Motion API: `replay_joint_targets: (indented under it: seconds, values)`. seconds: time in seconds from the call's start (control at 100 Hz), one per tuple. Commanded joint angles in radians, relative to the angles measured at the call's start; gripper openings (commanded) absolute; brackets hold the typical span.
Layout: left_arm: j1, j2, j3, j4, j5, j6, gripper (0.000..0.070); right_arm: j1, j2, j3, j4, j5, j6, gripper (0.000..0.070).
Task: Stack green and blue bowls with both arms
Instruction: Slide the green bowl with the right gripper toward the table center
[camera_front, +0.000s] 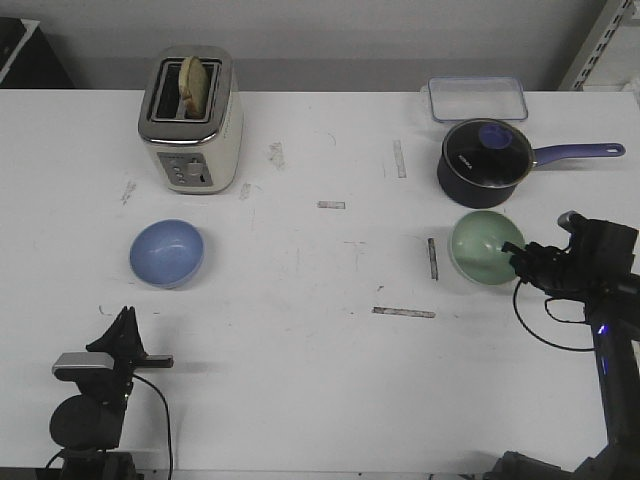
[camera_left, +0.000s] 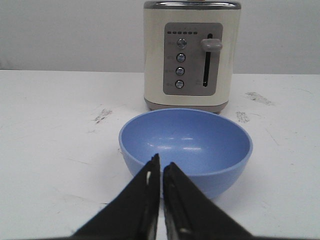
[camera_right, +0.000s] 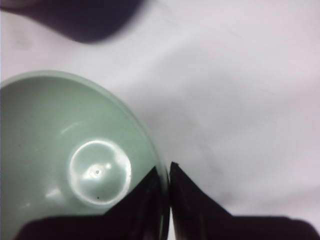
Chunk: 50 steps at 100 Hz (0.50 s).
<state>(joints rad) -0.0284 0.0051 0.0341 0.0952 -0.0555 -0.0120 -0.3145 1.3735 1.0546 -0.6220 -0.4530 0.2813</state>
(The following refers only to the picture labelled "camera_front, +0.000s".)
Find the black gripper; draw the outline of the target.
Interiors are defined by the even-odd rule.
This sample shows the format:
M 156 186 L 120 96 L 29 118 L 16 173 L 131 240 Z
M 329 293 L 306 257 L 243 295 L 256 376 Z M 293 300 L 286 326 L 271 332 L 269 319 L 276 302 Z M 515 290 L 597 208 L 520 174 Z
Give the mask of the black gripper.
M 511 254 L 509 264 L 522 283 L 530 283 L 553 298 L 586 303 L 608 293 L 602 282 L 557 247 L 535 242 L 520 247 L 506 241 L 501 251 Z
M 174 365 L 172 355 L 146 355 L 133 306 L 124 306 L 105 333 L 85 348 L 88 352 L 108 353 L 112 357 L 124 356 L 130 349 L 132 357 L 142 357 L 133 360 L 113 357 L 115 365 L 112 374 L 93 381 L 74 382 L 82 394 L 110 407 L 127 403 L 137 369 L 164 369 Z

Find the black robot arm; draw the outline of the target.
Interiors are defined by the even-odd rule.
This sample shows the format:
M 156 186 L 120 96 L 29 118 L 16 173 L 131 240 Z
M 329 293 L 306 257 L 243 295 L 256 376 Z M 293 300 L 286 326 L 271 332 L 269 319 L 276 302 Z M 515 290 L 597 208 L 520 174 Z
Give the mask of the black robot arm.
M 593 339 L 607 444 L 573 472 L 507 451 L 487 479 L 636 479 L 639 476 L 639 277 L 632 273 L 636 229 L 570 211 L 558 224 L 569 235 L 564 249 L 506 242 L 503 252 L 521 283 L 553 300 L 584 305 Z
M 113 323 L 83 351 L 65 352 L 54 362 L 53 376 L 72 382 L 78 393 L 54 410 L 49 433 L 60 447 L 61 479 L 143 479 L 133 455 L 119 449 L 129 398 L 139 381 L 158 394 L 165 412 L 168 471 L 174 471 L 169 404 L 139 369 L 169 369 L 171 355 L 150 355 L 143 346 L 135 308 L 125 306 Z

